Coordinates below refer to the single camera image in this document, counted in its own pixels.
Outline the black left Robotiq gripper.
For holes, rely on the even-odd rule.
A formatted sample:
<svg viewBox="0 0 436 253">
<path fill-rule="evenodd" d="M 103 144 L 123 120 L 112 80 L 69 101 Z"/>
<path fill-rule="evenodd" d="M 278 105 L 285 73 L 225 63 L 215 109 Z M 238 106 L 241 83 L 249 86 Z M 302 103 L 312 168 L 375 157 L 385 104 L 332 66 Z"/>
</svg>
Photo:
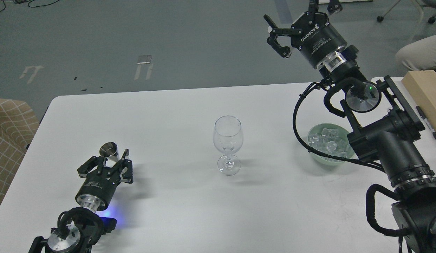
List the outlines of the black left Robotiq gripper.
<svg viewBox="0 0 436 253">
<path fill-rule="evenodd" d="M 103 172 L 102 169 L 106 162 L 105 157 L 92 156 L 77 169 L 79 177 L 85 179 L 75 197 L 80 207 L 92 212 L 104 211 L 110 205 L 120 183 L 132 184 L 134 182 L 133 163 L 129 159 L 129 149 L 125 149 L 121 159 L 112 166 L 111 170 Z"/>
</svg>

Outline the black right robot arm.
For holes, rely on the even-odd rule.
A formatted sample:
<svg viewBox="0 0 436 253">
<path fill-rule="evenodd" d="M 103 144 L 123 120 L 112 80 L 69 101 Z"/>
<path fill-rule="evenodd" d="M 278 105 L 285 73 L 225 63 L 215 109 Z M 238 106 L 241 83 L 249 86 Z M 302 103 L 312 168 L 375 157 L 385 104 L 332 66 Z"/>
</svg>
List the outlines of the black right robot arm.
<svg viewBox="0 0 436 253">
<path fill-rule="evenodd" d="M 300 94 L 292 114 L 294 134 L 309 152 L 337 159 L 311 147 L 297 130 L 297 113 L 306 96 L 317 89 L 326 91 L 324 106 L 347 118 L 353 130 L 347 138 L 358 158 L 340 160 L 385 173 L 394 189 L 369 187 L 369 225 L 380 234 L 397 237 L 399 252 L 405 241 L 409 253 L 436 253 L 436 175 L 414 144 L 425 126 L 391 77 L 374 83 L 359 70 L 359 50 L 348 45 L 329 21 L 330 14 L 342 9 L 338 0 L 331 0 L 328 12 L 320 12 L 319 2 L 311 0 L 290 28 L 280 28 L 264 15 L 271 28 L 267 43 L 283 58 L 296 48 L 323 77 Z"/>
</svg>

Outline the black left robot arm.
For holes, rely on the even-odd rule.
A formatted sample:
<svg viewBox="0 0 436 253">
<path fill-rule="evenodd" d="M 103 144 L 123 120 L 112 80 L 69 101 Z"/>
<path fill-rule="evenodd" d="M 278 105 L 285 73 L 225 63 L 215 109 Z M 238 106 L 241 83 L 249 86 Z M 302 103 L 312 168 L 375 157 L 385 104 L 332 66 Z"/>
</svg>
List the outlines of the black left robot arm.
<svg viewBox="0 0 436 253">
<path fill-rule="evenodd" d="M 30 253 L 90 253 L 101 236 L 111 233 L 116 225 L 115 218 L 101 217 L 110 205 L 117 187 L 121 183 L 133 183 L 133 163 L 129 150 L 119 156 L 117 148 L 101 150 L 77 169 L 84 179 L 75 200 L 78 207 L 62 212 L 57 226 L 50 236 L 35 237 Z"/>
</svg>

